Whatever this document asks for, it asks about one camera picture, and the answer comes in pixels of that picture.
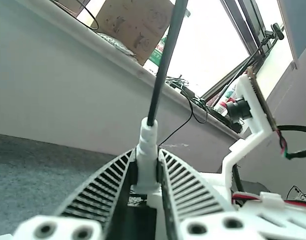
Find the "white 3d-printed part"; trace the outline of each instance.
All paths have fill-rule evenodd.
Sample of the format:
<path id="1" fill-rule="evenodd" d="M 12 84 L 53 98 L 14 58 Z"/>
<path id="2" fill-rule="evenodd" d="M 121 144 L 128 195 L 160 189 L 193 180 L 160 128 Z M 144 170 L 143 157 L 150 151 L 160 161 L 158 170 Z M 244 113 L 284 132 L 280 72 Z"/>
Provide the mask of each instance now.
<path id="1" fill-rule="evenodd" d="M 228 201 L 231 200 L 232 168 L 263 140 L 272 134 L 272 128 L 267 120 L 253 86 L 246 74 L 239 77 L 236 84 L 236 97 L 244 98 L 250 107 L 251 118 L 245 123 L 251 130 L 246 139 L 237 140 L 229 149 L 230 153 L 222 162 L 222 173 L 201 173 L 202 176 Z"/>
<path id="2" fill-rule="evenodd" d="M 101 225 L 94 220 L 37 215 L 22 222 L 12 240 L 102 240 Z"/>
<path id="3" fill-rule="evenodd" d="M 284 203 L 275 193 L 247 201 L 238 212 L 228 211 L 186 219 L 183 240 L 306 240 L 306 207 Z"/>
<path id="4" fill-rule="evenodd" d="M 159 191 L 161 185 L 157 182 L 158 163 L 158 121 L 148 126 L 148 118 L 142 119 L 139 141 L 136 146 L 136 164 L 138 168 L 137 184 L 132 186 L 134 192 L 151 194 Z"/>
<path id="5" fill-rule="evenodd" d="M 11 234 L 1 235 L 0 240 L 13 240 L 13 236 Z"/>

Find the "black wire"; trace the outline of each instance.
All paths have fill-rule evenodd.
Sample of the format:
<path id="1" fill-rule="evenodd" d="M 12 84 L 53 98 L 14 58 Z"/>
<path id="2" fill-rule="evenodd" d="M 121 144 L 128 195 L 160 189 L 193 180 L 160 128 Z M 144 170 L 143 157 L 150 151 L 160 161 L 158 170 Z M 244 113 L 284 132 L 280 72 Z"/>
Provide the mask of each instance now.
<path id="1" fill-rule="evenodd" d="M 164 143 L 165 143 L 170 137 L 172 137 L 178 130 L 180 130 L 185 124 L 187 124 L 187 123 L 191 120 L 192 117 L 194 117 L 195 120 L 196 120 L 199 124 L 205 124 L 205 123 L 207 122 L 207 120 L 208 120 L 208 115 L 209 115 L 208 111 L 206 111 L 205 120 L 204 120 L 204 121 L 200 121 L 200 120 L 196 117 L 196 115 L 194 114 L 193 105 L 192 105 L 192 103 L 191 103 L 191 100 L 190 100 L 188 94 L 187 94 L 180 86 L 174 85 L 174 87 L 177 87 L 178 89 L 180 89 L 180 90 L 181 90 L 181 93 L 183 93 L 183 96 L 186 97 L 186 99 L 187 99 L 187 101 L 188 101 L 188 104 L 189 104 L 189 108 L 190 108 L 190 110 L 191 110 L 191 114 L 190 114 L 189 118 L 188 118 L 181 126 L 179 126 L 177 129 L 175 129 L 175 130 L 174 130 L 166 139 L 164 139 L 158 146 L 161 146 L 162 144 L 164 144 Z"/>
<path id="2" fill-rule="evenodd" d="M 58 4 L 61 4 L 60 2 L 56 1 L 56 0 L 50 0 L 51 2 L 53 2 L 55 5 L 57 5 L 56 3 Z M 90 27 L 88 25 L 86 25 L 85 23 L 81 22 L 80 20 L 78 20 L 76 17 L 74 17 L 73 15 L 69 14 L 71 17 L 75 18 L 77 21 L 79 21 L 81 24 L 83 24 L 84 26 L 86 26 L 88 29 L 91 29 L 92 31 L 96 31 L 96 30 L 99 30 L 100 28 L 100 25 L 99 25 L 99 22 L 98 20 L 96 19 L 96 17 L 88 10 L 87 6 L 81 2 L 80 0 L 75 0 L 76 2 L 78 2 L 82 7 L 83 9 L 85 9 L 88 14 L 92 17 L 92 19 L 94 20 L 94 22 L 96 23 L 96 28 L 93 28 L 93 27 Z"/>
<path id="3" fill-rule="evenodd" d="M 255 18 L 256 18 L 256 20 L 257 20 L 257 23 L 258 23 L 259 26 L 261 26 L 260 19 L 259 19 L 259 16 L 258 16 L 258 14 L 257 14 L 257 11 L 256 11 L 256 9 L 255 9 L 254 3 L 253 3 L 253 1 L 250 1 L 250 3 L 251 3 L 251 6 L 252 6 L 253 11 L 254 11 L 254 13 L 255 13 Z M 263 28 L 261 27 L 260 30 L 261 30 L 261 32 L 262 32 L 262 34 L 263 34 L 263 38 L 265 38 L 266 36 L 265 36 L 265 33 L 264 33 Z"/>
<path id="4" fill-rule="evenodd" d="M 293 186 L 291 187 L 291 189 L 288 191 L 288 193 L 287 193 L 287 195 L 286 195 L 286 200 L 288 200 L 289 195 L 290 195 L 291 191 L 292 191 L 294 188 L 297 188 L 297 186 L 293 185 Z"/>
<path id="5" fill-rule="evenodd" d="M 281 131 L 297 131 L 297 132 L 304 132 L 306 133 L 306 126 L 301 126 L 301 125 L 280 125 L 277 126 L 278 130 Z M 281 145 L 281 141 L 285 141 L 286 144 L 286 140 L 285 138 L 282 136 L 282 134 L 279 135 L 280 136 L 280 145 Z M 295 158 L 306 158 L 306 149 L 305 150 L 301 150 L 301 151 L 296 151 L 296 152 L 292 152 L 292 153 L 288 153 L 286 152 L 285 157 L 289 160 L 291 159 L 295 159 Z"/>
<path id="6" fill-rule="evenodd" d="M 215 99 L 215 101 L 212 103 L 211 107 L 214 107 L 220 100 L 220 98 L 224 95 L 224 93 L 226 92 L 226 90 L 230 87 L 231 83 L 234 82 L 235 79 L 237 79 L 241 74 L 243 74 L 243 72 L 247 69 L 247 67 L 249 66 L 249 63 L 252 61 L 252 59 L 254 58 L 254 56 L 259 52 L 259 50 L 262 48 L 262 46 L 265 45 L 265 41 L 261 42 L 261 44 L 258 46 L 257 50 L 255 52 L 252 53 L 251 56 L 248 57 L 247 61 L 243 64 L 243 66 L 236 72 L 236 74 L 234 75 L 234 77 L 228 82 L 228 84 L 226 84 L 224 86 L 224 88 L 222 89 L 222 91 L 219 93 L 219 95 L 217 96 L 217 98 Z"/>
<path id="7" fill-rule="evenodd" d="M 240 179 L 240 174 L 238 170 L 238 165 L 234 164 L 232 168 L 232 174 L 233 174 L 233 179 L 236 185 L 236 188 L 239 192 L 245 192 L 244 187 L 242 185 L 241 179 Z"/>
<path id="8" fill-rule="evenodd" d="M 193 112 L 191 111 L 191 115 L 189 116 L 189 118 L 181 126 L 175 129 L 167 138 L 165 138 L 158 146 L 161 146 L 163 143 L 169 140 L 170 137 L 172 137 L 178 130 L 180 130 L 185 124 L 187 124 L 191 120 L 192 116 Z"/>
<path id="9" fill-rule="evenodd" d="M 159 68 L 156 74 L 153 94 L 151 98 L 151 104 L 149 106 L 147 115 L 147 125 L 153 126 L 155 117 L 157 115 L 160 94 L 164 86 L 164 81 L 167 76 L 171 58 L 175 45 L 177 44 L 178 36 L 182 26 L 183 18 L 187 10 L 188 0 L 176 0 L 175 6 L 172 11 L 171 21 L 169 25 L 169 30 L 160 60 Z"/>

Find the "window frame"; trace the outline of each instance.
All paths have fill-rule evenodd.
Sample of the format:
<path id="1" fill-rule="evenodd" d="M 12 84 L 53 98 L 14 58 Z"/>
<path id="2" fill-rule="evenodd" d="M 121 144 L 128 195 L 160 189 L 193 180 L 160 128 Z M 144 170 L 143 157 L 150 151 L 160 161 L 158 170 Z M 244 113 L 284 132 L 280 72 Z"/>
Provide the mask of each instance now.
<path id="1" fill-rule="evenodd" d="M 256 3 L 256 0 L 219 0 L 228 17 L 230 18 L 233 26 L 235 27 L 241 41 L 243 42 L 249 55 L 254 53 L 258 46 L 263 40 L 264 33 L 266 30 L 271 31 L 271 29 L 266 29 L 264 22 Z M 260 48 L 258 54 L 255 55 L 257 63 L 253 66 L 254 73 L 257 73 L 261 66 L 263 65 L 266 57 L 270 54 L 270 50 L 275 45 L 276 40 L 272 43 L 269 41 L 266 45 Z M 221 90 L 230 82 L 233 76 L 240 70 L 243 64 L 247 61 L 245 59 L 238 66 L 236 66 L 231 72 L 224 76 L 217 84 L 215 84 L 211 89 L 204 93 L 201 98 L 205 99 L 206 102 L 210 101 L 216 95 L 218 95 Z"/>

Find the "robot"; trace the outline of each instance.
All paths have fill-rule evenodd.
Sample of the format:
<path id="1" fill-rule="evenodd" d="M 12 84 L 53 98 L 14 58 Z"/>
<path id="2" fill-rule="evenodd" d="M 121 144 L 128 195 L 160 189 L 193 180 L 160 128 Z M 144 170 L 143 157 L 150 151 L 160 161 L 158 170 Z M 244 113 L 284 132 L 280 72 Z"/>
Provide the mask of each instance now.
<path id="1" fill-rule="evenodd" d="M 157 145 L 155 119 L 159 95 L 185 15 L 187 0 L 177 0 L 156 76 L 148 116 L 141 121 L 137 146 L 116 157 L 78 187 L 52 216 L 22 222 L 13 240 L 123 240 L 130 191 L 146 196 L 156 209 L 156 240 L 306 240 L 306 205 L 280 195 L 231 192 L 233 167 L 276 130 L 252 71 L 236 85 L 238 100 L 228 105 L 232 118 L 243 118 L 251 130 L 223 159 L 222 173 L 193 169 Z M 235 201 L 243 201 L 240 207 Z M 133 225 L 134 234 L 145 231 Z"/>

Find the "floor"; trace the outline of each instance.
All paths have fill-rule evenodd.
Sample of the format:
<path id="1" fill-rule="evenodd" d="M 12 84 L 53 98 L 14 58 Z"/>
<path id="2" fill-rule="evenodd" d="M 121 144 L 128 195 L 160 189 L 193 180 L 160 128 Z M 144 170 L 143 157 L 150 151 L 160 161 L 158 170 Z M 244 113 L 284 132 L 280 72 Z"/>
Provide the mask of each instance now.
<path id="1" fill-rule="evenodd" d="M 115 156 L 0 135 L 0 235 L 38 214 L 51 214 Z"/>

